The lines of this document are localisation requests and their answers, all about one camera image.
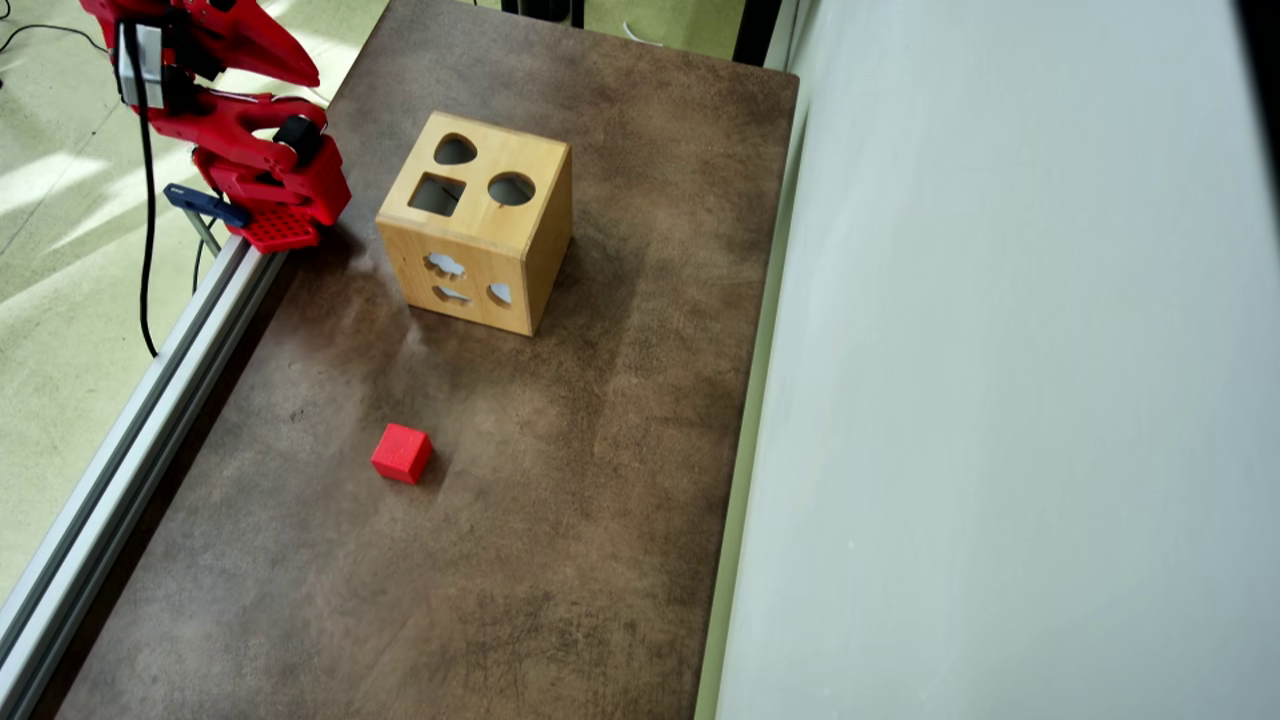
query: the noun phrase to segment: wooden shape sorter box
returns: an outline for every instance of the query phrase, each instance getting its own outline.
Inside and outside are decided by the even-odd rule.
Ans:
[[[573,232],[570,146],[433,113],[378,211],[410,305],[532,336]]]

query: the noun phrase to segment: metal extrusion frame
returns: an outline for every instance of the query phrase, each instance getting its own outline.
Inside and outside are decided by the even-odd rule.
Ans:
[[[0,717],[40,700],[285,255],[232,236],[108,432],[0,607]]]

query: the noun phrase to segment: floor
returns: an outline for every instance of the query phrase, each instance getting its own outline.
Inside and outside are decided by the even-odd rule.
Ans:
[[[588,29],[728,58],[744,0],[588,0]],[[324,102],[387,0],[260,0],[308,50]],[[499,0],[477,3],[497,8]],[[97,27],[76,0],[13,0],[28,23]],[[138,124],[83,38],[33,29],[0,54],[0,598],[8,596],[150,364],[138,333],[145,195]],[[297,92],[229,72],[238,91]],[[154,136],[157,187],[202,187],[189,146]],[[151,273],[157,346],[192,292],[197,240],[161,199]],[[205,258],[204,265],[209,264]]]

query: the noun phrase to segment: brown table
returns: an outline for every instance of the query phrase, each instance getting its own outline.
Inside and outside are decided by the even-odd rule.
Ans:
[[[394,0],[329,113],[351,206],[42,712],[691,715],[796,87]],[[374,214],[436,109],[573,146],[532,340],[401,296]],[[421,486],[370,468],[388,421]]]

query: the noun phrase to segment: white wall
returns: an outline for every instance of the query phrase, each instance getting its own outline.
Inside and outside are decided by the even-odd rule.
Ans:
[[[718,716],[1280,716],[1280,251],[1230,5],[805,27]]]

